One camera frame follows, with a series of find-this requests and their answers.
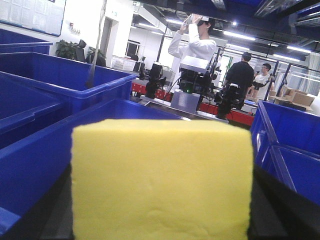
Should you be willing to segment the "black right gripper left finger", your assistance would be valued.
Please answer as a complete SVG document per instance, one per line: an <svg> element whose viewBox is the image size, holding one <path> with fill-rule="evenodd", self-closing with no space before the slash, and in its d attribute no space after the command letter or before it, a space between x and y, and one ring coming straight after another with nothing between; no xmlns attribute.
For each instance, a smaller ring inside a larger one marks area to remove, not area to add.
<svg viewBox="0 0 320 240"><path fill-rule="evenodd" d="M7 232L6 240L73 240L71 165Z"/></svg>

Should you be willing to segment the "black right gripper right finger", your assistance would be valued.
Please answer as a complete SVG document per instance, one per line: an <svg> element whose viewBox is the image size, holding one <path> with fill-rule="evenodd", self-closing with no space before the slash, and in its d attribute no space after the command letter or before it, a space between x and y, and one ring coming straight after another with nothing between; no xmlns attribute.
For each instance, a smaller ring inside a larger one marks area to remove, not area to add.
<svg viewBox="0 0 320 240"><path fill-rule="evenodd" d="M249 240L318 240L320 206L254 165Z"/></svg>

